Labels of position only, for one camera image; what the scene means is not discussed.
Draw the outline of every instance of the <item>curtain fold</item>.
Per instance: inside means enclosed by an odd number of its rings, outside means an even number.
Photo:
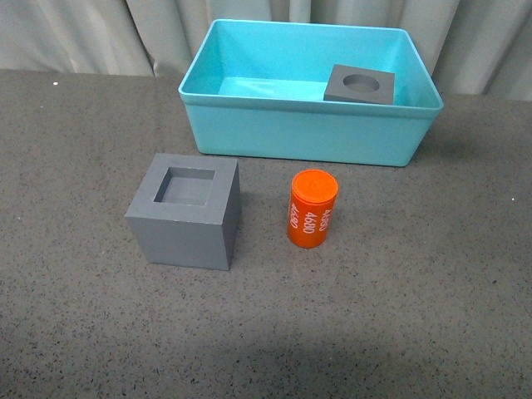
[[[3,0],[0,68],[182,75],[217,18],[399,27],[442,92],[532,100],[532,0]]]

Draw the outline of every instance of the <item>orange cylinder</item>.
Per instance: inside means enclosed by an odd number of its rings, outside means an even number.
[[[336,179],[323,170],[303,170],[293,177],[288,237],[294,244],[313,248],[325,240],[337,193]]]

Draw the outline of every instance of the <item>plastic bin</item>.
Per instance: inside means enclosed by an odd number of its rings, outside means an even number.
[[[393,105],[324,101],[334,64],[396,74]],[[405,166],[443,108],[401,29],[217,20],[179,88],[205,154]]]

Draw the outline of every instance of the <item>gray foam block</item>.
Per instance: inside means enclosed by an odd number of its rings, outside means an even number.
[[[390,72],[335,65],[323,99],[392,105],[394,84],[395,74]]]
[[[150,263],[229,270],[241,209],[237,160],[157,154],[126,219]]]

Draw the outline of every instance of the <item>white printed number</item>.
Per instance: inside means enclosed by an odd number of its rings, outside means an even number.
[[[321,223],[319,224],[319,231],[324,231],[327,226],[329,226],[329,220],[331,219],[331,214],[333,212],[330,209],[327,209],[323,212]]]
[[[290,206],[290,225],[295,229],[298,228],[298,219],[299,219],[299,210],[296,208],[296,205],[292,203]]]
[[[318,217],[312,212],[305,214],[305,224],[303,225],[303,232],[306,234],[312,234],[316,229],[316,219]]]

